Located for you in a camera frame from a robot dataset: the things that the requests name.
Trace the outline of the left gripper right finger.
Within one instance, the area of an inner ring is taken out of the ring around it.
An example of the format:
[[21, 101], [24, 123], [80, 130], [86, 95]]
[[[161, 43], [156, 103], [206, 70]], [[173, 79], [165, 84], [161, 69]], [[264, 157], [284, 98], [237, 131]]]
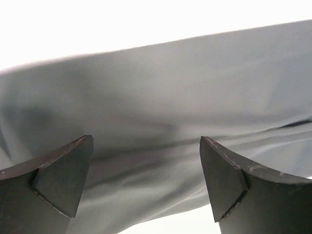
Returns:
[[214, 220], [223, 234], [309, 234], [312, 182], [259, 164], [213, 139], [200, 159]]

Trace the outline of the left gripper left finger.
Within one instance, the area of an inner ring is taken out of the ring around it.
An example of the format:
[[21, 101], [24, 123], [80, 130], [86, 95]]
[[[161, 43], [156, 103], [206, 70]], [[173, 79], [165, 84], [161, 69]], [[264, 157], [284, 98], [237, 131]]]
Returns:
[[0, 172], [1, 234], [65, 234], [76, 217], [93, 153], [82, 136]]

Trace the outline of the grey t-shirt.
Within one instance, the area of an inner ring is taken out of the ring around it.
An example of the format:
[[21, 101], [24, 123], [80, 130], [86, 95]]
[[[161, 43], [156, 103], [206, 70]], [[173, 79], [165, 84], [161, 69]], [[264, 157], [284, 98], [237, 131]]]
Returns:
[[71, 234], [117, 234], [208, 204], [208, 136], [312, 175], [312, 22], [183, 39], [0, 75], [0, 166], [83, 135], [94, 153]]

